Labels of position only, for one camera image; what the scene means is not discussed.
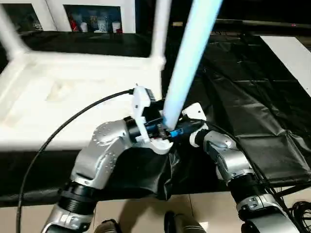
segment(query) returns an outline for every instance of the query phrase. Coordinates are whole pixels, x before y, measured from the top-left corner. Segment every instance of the black cable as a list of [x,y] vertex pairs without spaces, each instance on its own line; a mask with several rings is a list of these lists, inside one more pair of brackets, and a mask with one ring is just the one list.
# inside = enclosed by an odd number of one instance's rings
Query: black cable
[[239,147],[239,149],[244,153],[244,155],[246,156],[248,162],[250,163],[250,165],[253,168],[254,173],[256,174],[256,176],[258,177],[258,179],[260,180],[260,182],[264,185],[266,191],[271,194],[274,199],[278,202],[278,204],[280,205],[280,207],[283,209],[283,211],[287,214],[288,218],[295,224],[295,226],[298,228],[298,230],[300,232],[302,231],[302,228],[300,227],[300,224],[296,221],[296,219],[292,216],[292,214],[290,213],[289,209],[287,208],[285,202],[277,195],[277,192],[275,191],[275,189],[271,186],[268,178],[265,176],[265,174],[263,173],[263,171],[261,170],[261,168],[250,158],[249,154],[246,152],[246,150],[243,148],[243,146],[241,145],[241,143],[239,142],[239,140],[237,139],[237,137],[235,137],[234,135],[232,135],[231,133],[229,133],[228,131],[224,130],[223,128],[209,122],[206,120],[202,120],[204,123],[207,124],[207,126],[211,129],[211,130],[215,130],[215,131],[219,131],[222,132],[226,135],[228,135],[230,138],[232,138],[232,140],[237,144],[237,146]]
[[291,214],[300,224],[303,233],[311,233],[311,203],[307,201],[298,201],[291,208]]
[[69,123],[71,123],[73,120],[75,120],[78,116],[80,116],[81,114],[85,113],[87,110],[93,108],[94,106],[105,102],[107,100],[110,100],[114,97],[117,96],[121,96],[124,94],[133,94],[133,89],[129,89],[126,91],[121,91],[119,93],[107,96],[105,98],[102,98],[92,104],[90,104],[88,107],[82,109],[81,111],[79,111],[78,113],[76,113],[75,115],[73,115],[71,118],[69,118],[67,121],[65,121],[48,139],[47,141],[41,146],[41,148],[39,149],[39,151],[37,152],[37,154],[35,155],[35,157],[33,158],[33,160],[30,162],[27,171],[24,175],[23,178],[23,182],[21,184],[20,190],[19,190],[19,194],[18,194],[18,206],[17,206],[17,212],[16,212],[16,233],[20,233],[20,225],[21,225],[21,213],[22,213],[22,202],[23,202],[23,196],[24,196],[24,188],[25,188],[25,184],[27,181],[27,177],[29,175],[29,172],[31,170],[31,168],[33,167],[35,161],[37,160],[37,158],[39,157],[39,155],[45,150],[45,148],[48,146],[48,144],[53,140],[53,138],[62,131],[63,128],[65,128]]

